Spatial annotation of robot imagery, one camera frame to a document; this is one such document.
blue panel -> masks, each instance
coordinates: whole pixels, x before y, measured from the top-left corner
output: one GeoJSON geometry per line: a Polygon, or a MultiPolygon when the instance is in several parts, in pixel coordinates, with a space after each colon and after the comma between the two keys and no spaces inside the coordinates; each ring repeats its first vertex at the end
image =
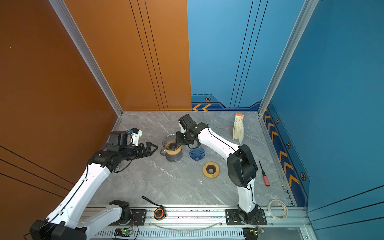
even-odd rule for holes
{"type": "Polygon", "coordinates": [[[263,98],[303,3],[188,0],[191,93],[214,95],[227,108],[263,98]]]}
{"type": "Polygon", "coordinates": [[[337,226],[341,224],[353,223],[384,217],[384,204],[378,204],[364,209],[339,214],[333,217],[323,218],[312,222],[313,229],[337,226]]]}
{"type": "Polygon", "coordinates": [[[240,107],[250,106],[255,98],[264,97],[303,3],[304,0],[268,1],[247,81],[245,82],[243,78],[240,86],[240,93],[244,88],[240,107]]]}
{"type": "Polygon", "coordinates": [[[251,3],[187,1],[192,94],[214,95],[229,107],[251,3]]]}
{"type": "Polygon", "coordinates": [[[384,219],[316,230],[319,240],[383,239],[384,219]]]}
{"type": "Polygon", "coordinates": [[[383,12],[319,1],[273,96],[311,176],[310,211],[383,184],[383,12]]]}
{"type": "Polygon", "coordinates": [[[309,212],[311,221],[384,201],[384,187],[309,212]]]}
{"type": "Polygon", "coordinates": [[[300,180],[300,173],[297,172],[298,168],[296,165],[292,163],[290,154],[287,154],[287,149],[282,141],[280,131],[276,127],[276,119],[271,116],[269,110],[264,112],[263,119],[277,156],[279,156],[281,167],[284,170],[285,177],[290,185],[297,207],[304,207],[306,209],[308,197],[303,188],[303,181],[300,180]]]}
{"type": "Polygon", "coordinates": [[[306,195],[309,193],[310,188],[310,175],[308,174],[307,170],[305,169],[305,166],[301,159],[299,158],[299,155],[297,153],[297,150],[295,148],[295,143],[292,141],[292,139],[289,138],[289,135],[287,133],[287,130],[284,126],[284,123],[281,121],[280,116],[276,112],[276,108],[273,105],[273,102],[271,101],[270,105],[268,106],[268,111],[271,114],[272,119],[274,119],[274,122],[279,121],[279,124],[275,124],[275,127],[278,129],[279,135],[281,137],[281,140],[283,141],[283,145],[286,146],[289,142],[291,144],[291,148],[286,149],[293,166],[296,169],[296,172],[298,174],[299,180],[304,187],[304,190],[306,192],[306,195]],[[301,175],[304,173],[305,180],[302,180],[301,175]]]}

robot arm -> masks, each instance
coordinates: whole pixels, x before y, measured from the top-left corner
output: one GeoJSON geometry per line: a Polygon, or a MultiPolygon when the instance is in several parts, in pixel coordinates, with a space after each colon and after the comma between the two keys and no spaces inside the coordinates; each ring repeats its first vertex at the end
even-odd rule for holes
{"type": "Polygon", "coordinates": [[[244,224],[251,224],[257,212],[253,185],[258,168],[250,148],[225,140],[207,124],[193,121],[188,114],[180,118],[179,123],[181,132],[176,133],[179,144],[193,144],[196,140],[198,145],[207,145],[227,160],[228,176],[237,186],[239,195],[239,217],[244,224]]]}
{"type": "Polygon", "coordinates": [[[89,240],[113,222],[125,225],[131,221],[129,203],[114,200],[104,210],[79,222],[96,190],[120,162],[151,156],[158,149],[151,142],[147,142],[146,147],[138,144],[141,134],[136,128],[112,132],[108,143],[88,161],[86,170],[64,200],[45,221],[36,220],[31,226],[33,240],[89,240]]]}

wooden ring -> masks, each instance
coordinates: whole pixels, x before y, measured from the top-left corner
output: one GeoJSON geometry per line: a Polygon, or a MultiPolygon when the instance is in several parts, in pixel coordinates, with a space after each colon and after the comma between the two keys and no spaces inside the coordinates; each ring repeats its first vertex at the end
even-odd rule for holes
{"type": "Polygon", "coordinates": [[[206,177],[215,178],[220,173],[220,168],[214,162],[207,162],[203,167],[203,173],[206,177]]]}

screwdriver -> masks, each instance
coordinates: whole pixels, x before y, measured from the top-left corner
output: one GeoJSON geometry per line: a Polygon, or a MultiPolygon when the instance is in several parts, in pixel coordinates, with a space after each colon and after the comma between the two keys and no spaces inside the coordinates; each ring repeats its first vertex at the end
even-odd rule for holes
{"type": "Polygon", "coordinates": [[[262,168],[262,173],[263,173],[263,178],[264,178],[265,185],[266,185],[267,187],[269,187],[269,181],[268,181],[268,178],[267,178],[266,175],[265,175],[265,172],[264,172],[264,170],[263,170],[263,167],[262,167],[262,164],[260,163],[260,161],[259,161],[259,164],[260,164],[260,167],[262,168]]]}

orange tape measure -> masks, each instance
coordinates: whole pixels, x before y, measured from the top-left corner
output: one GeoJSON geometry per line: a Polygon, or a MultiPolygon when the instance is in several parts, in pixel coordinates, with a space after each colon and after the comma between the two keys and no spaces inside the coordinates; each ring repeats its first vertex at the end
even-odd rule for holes
{"type": "Polygon", "coordinates": [[[160,205],[160,204],[155,204],[154,202],[152,202],[151,200],[149,200],[147,197],[145,196],[141,196],[142,199],[152,203],[153,205],[156,205],[156,206],[159,206],[158,208],[156,208],[155,212],[153,213],[153,217],[160,221],[162,220],[163,218],[166,217],[166,212],[164,210],[164,206],[163,205],[160,205]]]}

